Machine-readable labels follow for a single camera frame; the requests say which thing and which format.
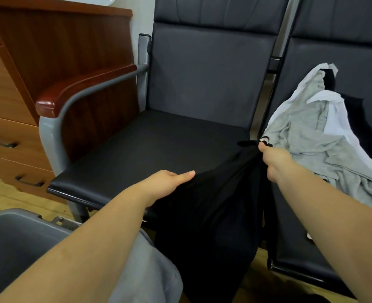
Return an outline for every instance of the wooden floor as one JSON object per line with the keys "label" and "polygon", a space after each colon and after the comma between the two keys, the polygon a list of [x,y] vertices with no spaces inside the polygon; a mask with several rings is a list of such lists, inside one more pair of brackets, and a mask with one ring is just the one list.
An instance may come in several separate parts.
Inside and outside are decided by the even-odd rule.
{"label": "wooden floor", "polygon": [[[16,188],[4,184],[0,180],[0,210],[14,208],[26,209],[40,214],[43,219],[49,221],[56,216],[72,219],[67,205],[19,192]],[[327,290],[275,274],[267,269],[266,262],[267,251],[259,249],[233,303],[287,302],[289,299],[294,300],[303,293],[320,294],[331,303],[357,302]],[[180,302],[189,303],[185,296],[182,296]]]}

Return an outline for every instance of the chair seat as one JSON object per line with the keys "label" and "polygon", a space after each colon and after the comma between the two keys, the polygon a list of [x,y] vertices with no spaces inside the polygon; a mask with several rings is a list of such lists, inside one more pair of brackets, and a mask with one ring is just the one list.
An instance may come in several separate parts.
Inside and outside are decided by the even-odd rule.
{"label": "chair seat", "polygon": [[[125,188],[159,170],[211,170],[239,150],[249,131],[157,111],[141,112],[121,132],[71,164],[47,191],[100,209]],[[145,219],[156,218],[147,211]]]}

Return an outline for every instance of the gray cloth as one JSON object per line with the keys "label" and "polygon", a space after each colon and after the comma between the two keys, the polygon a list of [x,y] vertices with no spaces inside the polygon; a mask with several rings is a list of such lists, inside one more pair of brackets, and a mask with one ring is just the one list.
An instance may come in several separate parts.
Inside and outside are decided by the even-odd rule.
{"label": "gray cloth", "polygon": [[306,102],[325,89],[319,71],[292,105],[265,130],[274,147],[287,149],[293,159],[340,191],[372,208],[372,171],[341,136],[323,133],[328,102]]}
{"label": "gray cloth", "polygon": [[108,303],[178,303],[182,290],[178,269],[141,229]]}

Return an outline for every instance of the chair armrest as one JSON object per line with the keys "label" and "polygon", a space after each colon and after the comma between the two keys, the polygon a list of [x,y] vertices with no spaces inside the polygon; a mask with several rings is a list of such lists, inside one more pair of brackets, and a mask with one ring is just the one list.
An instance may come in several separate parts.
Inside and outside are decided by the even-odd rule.
{"label": "chair armrest", "polygon": [[[65,81],[57,82],[55,85],[46,89],[39,96],[39,98],[36,101],[36,111],[42,117],[57,118],[64,105],[66,105],[67,102],[75,94],[89,90],[88,93],[83,95],[86,96],[88,94],[95,92],[93,91],[94,90],[93,88],[98,85],[113,80],[117,80],[115,83],[121,82],[126,78],[135,76],[137,74],[136,73],[137,69],[138,67],[132,64],[116,68],[102,69],[83,76],[77,76]],[[127,77],[126,75],[128,75],[129,73],[134,73],[134,75]]]}

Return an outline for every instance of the gray plastic bin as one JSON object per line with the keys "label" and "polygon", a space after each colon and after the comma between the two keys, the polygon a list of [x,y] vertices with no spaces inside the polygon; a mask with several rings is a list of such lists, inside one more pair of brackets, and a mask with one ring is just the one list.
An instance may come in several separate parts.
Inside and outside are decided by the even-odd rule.
{"label": "gray plastic bin", "polygon": [[0,212],[0,293],[53,246],[71,234],[27,210]]}

